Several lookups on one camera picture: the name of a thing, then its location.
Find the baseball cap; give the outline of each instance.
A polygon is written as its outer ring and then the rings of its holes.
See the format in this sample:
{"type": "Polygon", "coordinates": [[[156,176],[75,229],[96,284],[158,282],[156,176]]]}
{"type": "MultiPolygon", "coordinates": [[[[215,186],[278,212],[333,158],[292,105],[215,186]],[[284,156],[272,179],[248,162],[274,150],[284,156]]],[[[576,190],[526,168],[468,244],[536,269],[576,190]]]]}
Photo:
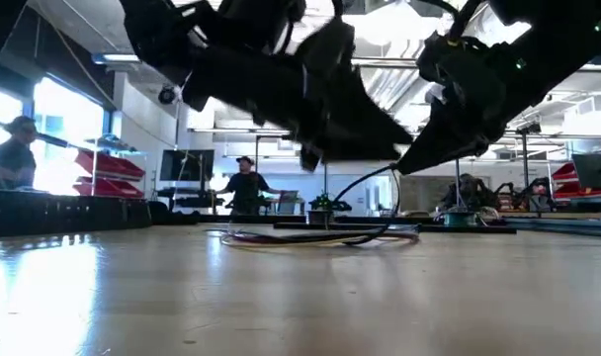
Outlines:
{"type": "Polygon", "coordinates": [[[27,116],[19,116],[17,118],[15,118],[11,123],[6,124],[4,126],[4,130],[6,130],[9,134],[13,134],[16,133],[17,130],[23,125],[23,124],[34,124],[35,120],[27,117],[27,116]]]}
{"type": "Polygon", "coordinates": [[[250,163],[250,165],[254,165],[254,161],[252,159],[250,159],[250,157],[248,157],[248,156],[241,156],[241,157],[237,158],[237,163],[240,163],[242,160],[250,163]]]}

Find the person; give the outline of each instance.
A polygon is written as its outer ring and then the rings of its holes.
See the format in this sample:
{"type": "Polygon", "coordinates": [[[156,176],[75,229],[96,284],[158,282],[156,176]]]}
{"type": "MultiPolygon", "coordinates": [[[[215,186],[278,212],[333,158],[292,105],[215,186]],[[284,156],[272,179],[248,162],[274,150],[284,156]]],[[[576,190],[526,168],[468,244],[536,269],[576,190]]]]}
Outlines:
{"type": "Polygon", "coordinates": [[[35,157],[30,145],[37,138],[35,121],[20,116],[4,127],[11,137],[0,144],[0,189],[33,187],[35,157]]]}
{"type": "Polygon", "coordinates": [[[239,173],[234,174],[226,187],[216,194],[234,193],[232,215],[258,215],[261,199],[259,191],[281,194],[283,191],[270,188],[263,176],[252,171],[254,162],[247,156],[237,158],[239,173]]]}
{"type": "MultiPolygon", "coordinates": [[[[468,173],[459,177],[459,193],[461,194],[462,206],[478,211],[483,207],[497,209],[499,206],[497,196],[491,192],[481,179],[475,178],[468,173]]],[[[457,184],[453,183],[442,200],[441,208],[448,210],[457,204],[457,184]]]]}

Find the monitor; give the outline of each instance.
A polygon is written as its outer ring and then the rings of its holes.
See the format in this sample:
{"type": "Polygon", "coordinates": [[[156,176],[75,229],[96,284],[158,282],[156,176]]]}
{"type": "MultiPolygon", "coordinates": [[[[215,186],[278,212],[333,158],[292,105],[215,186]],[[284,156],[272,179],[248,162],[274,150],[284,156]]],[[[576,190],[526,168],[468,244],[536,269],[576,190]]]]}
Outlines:
{"type": "Polygon", "coordinates": [[[601,189],[601,154],[574,154],[573,164],[581,188],[601,189]]]}
{"type": "Polygon", "coordinates": [[[167,149],[162,154],[160,180],[181,182],[208,182],[213,177],[214,159],[215,151],[212,149],[167,149]],[[187,154],[188,159],[185,163],[183,163],[184,157],[187,154]],[[204,180],[200,179],[202,167],[204,167],[204,180]]]}

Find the black cable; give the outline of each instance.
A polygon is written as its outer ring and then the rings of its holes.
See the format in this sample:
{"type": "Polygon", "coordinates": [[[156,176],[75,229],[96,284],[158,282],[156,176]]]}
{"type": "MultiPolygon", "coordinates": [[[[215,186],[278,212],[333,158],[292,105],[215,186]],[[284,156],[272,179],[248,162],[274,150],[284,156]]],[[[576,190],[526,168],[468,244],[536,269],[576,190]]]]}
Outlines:
{"type": "Polygon", "coordinates": [[[466,5],[464,5],[448,31],[448,39],[450,41],[457,41],[461,38],[481,2],[482,0],[468,0],[466,5]]]}
{"type": "MultiPolygon", "coordinates": [[[[397,176],[395,175],[394,169],[391,170],[390,172],[392,173],[392,178],[394,179],[395,185],[397,186],[397,204],[395,204],[394,208],[392,209],[392,214],[390,216],[390,218],[393,220],[397,217],[397,212],[399,211],[399,205],[401,204],[401,187],[399,186],[399,182],[397,181],[397,176]]],[[[344,244],[346,244],[348,246],[355,246],[355,245],[373,241],[374,239],[382,236],[388,230],[388,228],[390,227],[390,223],[391,222],[387,222],[382,228],[380,228],[380,230],[378,232],[371,233],[367,237],[365,237],[359,241],[345,242],[344,244]]]]}
{"type": "Polygon", "coordinates": [[[459,10],[457,10],[454,6],[450,5],[449,3],[443,0],[421,0],[421,2],[440,7],[446,12],[450,13],[450,15],[452,15],[453,18],[459,18],[459,10]]]}
{"type": "Polygon", "coordinates": [[[344,15],[344,4],[342,0],[331,0],[333,3],[333,16],[334,17],[342,17],[344,15]]]}
{"type": "Polygon", "coordinates": [[[388,170],[394,170],[396,168],[397,168],[397,164],[396,163],[392,163],[392,164],[390,164],[390,165],[388,165],[388,166],[386,166],[384,168],[380,168],[380,169],[378,169],[376,171],[373,171],[373,172],[371,172],[371,173],[363,176],[362,178],[360,178],[360,179],[356,180],[355,182],[349,184],[349,186],[347,188],[343,189],[342,192],[340,192],[340,194],[338,194],[336,196],[336,199],[333,200],[333,203],[337,203],[345,194],[347,194],[351,189],[353,189],[358,184],[366,181],[367,179],[369,179],[369,178],[371,178],[371,177],[373,177],[375,175],[384,173],[384,172],[386,172],[388,170]]]}
{"type": "MultiPolygon", "coordinates": [[[[392,212],[392,217],[395,218],[397,215],[397,212],[399,210],[399,205],[401,202],[401,191],[400,191],[399,184],[397,182],[396,175],[394,173],[396,168],[397,168],[396,163],[392,163],[386,167],[380,168],[376,171],[373,171],[373,172],[357,179],[356,181],[351,183],[349,186],[347,186],[344,190],[342,190],[342,192],[340,192],[340,194],[338,194],[336,199],[334,199],[333,203],[338,202],[345,194],[347,194],[347,192],[349,192],[351,189],[353,189],[358,184],[364,182],[365,180],[367,180],[373,176],[376,176],[378,174],[381,174],[381,173],[391,170],[392,174],[393,174],[393,178],[395,179],[395,183],[397,184],[397,204],[395,205],[393,212],[392,212]]],[[[346,242],[347,245],[359,245],[362,243],[372,241],[372,240],[382,236],[389,228],[390,228],[390,222],[388,222],[386,225],[384,225],[382,227],[374,228],[372,230],[367,230],[367,231],[354,231],[354,232],[328,231],[328,232],[319,232],[319,233],[293,234],[293,235],[285,235],[285,236],[274,236],[274,235],[267,235],[267,234],[262,234],[262,233],[242,231],[239,233],[229,233],[228,235],[232,236],[233,238],[235,238],[237,240],[244,240],[244,239],[248,238],[247,236],[251,236],[253,239],[260,240],[260,242],[264,242],[264,243],[276,243],[276,244],[285,243],[285,244],[289,244],[289,245],[294,245],[295,243],[327,242],[330,240],[338,240],[338,239],[346,238],[346,237],[357,237],[360,235],[366,235],[367,237],[365,237],[363,239],[360,239],[357,241],[346,242]]]]}
{"type": "Polygon", "coordinates": [[[290,41],[292,40],[292,32],[294,31],[294,22],[292,20],[288,20],[288,31],[285,33],[285,39],[283,40],[283,45],[281,49],[279,49],[279,54],[285,54],[286,50],[288,50],[288,45],[290,45],[290,41]]]}

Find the desk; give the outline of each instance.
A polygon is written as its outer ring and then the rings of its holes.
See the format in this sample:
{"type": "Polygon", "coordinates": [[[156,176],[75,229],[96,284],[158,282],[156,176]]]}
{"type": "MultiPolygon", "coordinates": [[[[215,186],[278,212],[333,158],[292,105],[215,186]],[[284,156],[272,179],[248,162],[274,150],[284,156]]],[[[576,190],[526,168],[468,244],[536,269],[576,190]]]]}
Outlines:
{"type": "Polygon", "coordinates": [[[0,240],[0,355],[601,355],[601,239],[246,251],[207,228],[0,240]]]}
{"type": "Polygon", "coordinates": [[[155,194],[161,198],[169,200],[169,212],[173,212],[173,208],[194,208],[207,209],[213,208],[213,215],[217,215],[217,207],[222,206],[224,199],[217,198],[213,193],[194,188],[165,188],[155,191],[155,194]],[[191,196],[186,198],[174,198],[176,195],[191,196]]]}
{"type": "MultiPolygon", "coordinates": [[[[268,203],[270,203],[270,204],[272,205],[272,206],[271,206],[271,208],[272,208],[272,211],[274,212],[274,214],[276,214],[276,213],[278,212],[278,207],[279,207],[279,206],[278,206],[278,204],[279,204],[279,203],[281,203],[281,199],[278,199],[278,198],[271,198],[271,199],[267,199],[267,201],[268,201],[268,203]]],[[[303,198],[297,198],[297,199],[294,201],[294,204],[298,204],[298,205],[299,205],[299,208],[300,208],[300,214],[301,214],[301,215],[304,215],[304,203],[305,203],[305,201],[304,201],[304,199],[303,199],[303,198]]]]}

